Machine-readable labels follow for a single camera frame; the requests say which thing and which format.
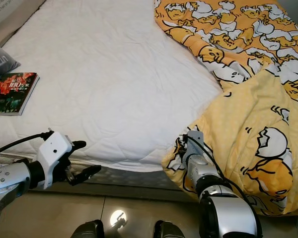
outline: book cover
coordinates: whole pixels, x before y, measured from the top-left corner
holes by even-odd
[[[36,73],[7,73],[0,78],[0,115],[21,115],[39,77]]]

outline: black cable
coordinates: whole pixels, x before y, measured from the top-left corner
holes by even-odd
[[[206,154],[207,151],[205,150],[205,148],[196,140],[194,139],[193,137],[191,136],[188,136],[187,135],[187,138],[191,139],[194,143],[196,143]],[[259,238],[262,238],[263,237],[263,231],[262,231],[262,227],[260,225],[260,221],[259,221],[259,218],[258,218],[258,215],[257,213],[255,212],[255,209],[253,208],[252,204],[250,204],[250,202],[248,201],[245,193],[243,192],[243,190],[236,184],[234,183],[233,181],[229,180],[228,178],[226,178],[222,172],[222,170],[220,169],[219,165],[217,164],[217,162],[215,161],[215,159],[212,157],[212,156],[209,156],[210,159],[212,160],[214,166],[216,167],[218,173],[220,174],[221,178],[223,180],[226,180],[227,182],[229,182],[230,184],[232,184],[236,189],[237,191],[240,193],[240,195],[242,196],[242,198],[244,199],[244,201],[248,204],[248,206],[250,207],[250,209],[252,210],[253,214],[254,214],[254,217],[255,217],[255,221],[256,221],[256,227],[257,227],[257,236]]]
[[[12,147],[12,146],[18,145],[18,144],[23,143],[23,142],[28,141],[28,140],[32,140],[32,139],[34,139],[34,138],[39,138],[39,137],[41,137],[41,138],[43,138],[44,140],[46,140],[46,139],[49,138],[49,136],[52,135],[52,134],[53,134],[53,131],[50,130],[50,131],[48,131],[48,132],[42,132],[42,133],[40,133],[40,134],[31,135],[31,136],[28,136],[28,137],[26,137],[26,138],[17,140],[17,141],[12,142],[12,143],[10,143],[10,144],[8,144],[8,145],[5,145],[4,147],[1,147],[1,148],[0,148],[0,153],[1,153],[2,151],[6,150],[6,149],[8,149],[8,148],[10,148],[10,147]]]

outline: white mattress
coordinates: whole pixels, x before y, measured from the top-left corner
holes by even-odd
[[[72,158],[161,170],[177,135],[221,92],[156,25],[150,0],[47,0],[3,47],[41,79],[22,116],[0,116],[0,147],[53,130],[87,146]],[[33,156],[42,140],[7,152]]]

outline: yellow blanket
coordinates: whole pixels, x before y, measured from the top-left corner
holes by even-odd
[[[186,132],[204,133],[209,156],[258,212],[298,215],[298,26],[274,0],[252,4],[155,0],[154,15],[224,91]],[[183,146],[180,136],[162,165],[196,197],[178,155]]]

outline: floor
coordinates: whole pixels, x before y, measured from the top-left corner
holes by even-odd
[[[70,238],[80,224],[95,219],[102,220],[107,237],[114,237],[109,228],[118,210],[124,212],[127,223],[115,237],[151,238],[158,220],[175,223],[186,238],[199,237],[193,203],[33,192],[4,209],[0,238]],[[298,218],[260,219],[265,238],[298,238]]]

